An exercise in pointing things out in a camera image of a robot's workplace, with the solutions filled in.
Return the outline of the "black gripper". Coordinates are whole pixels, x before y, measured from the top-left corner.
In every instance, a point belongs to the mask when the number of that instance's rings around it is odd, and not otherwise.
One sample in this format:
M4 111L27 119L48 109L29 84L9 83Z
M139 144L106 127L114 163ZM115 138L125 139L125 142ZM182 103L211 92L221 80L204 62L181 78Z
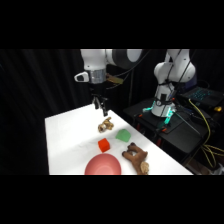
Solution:
M99 99L102 99L101 108L103 110L104 117L106 117L108 115L108 110L107 110L108 99L106 98L106 83L103 82L99 84L91 84L90 92L91 92L91 95L94 97L93 103L95 105L95 109L100 108Z

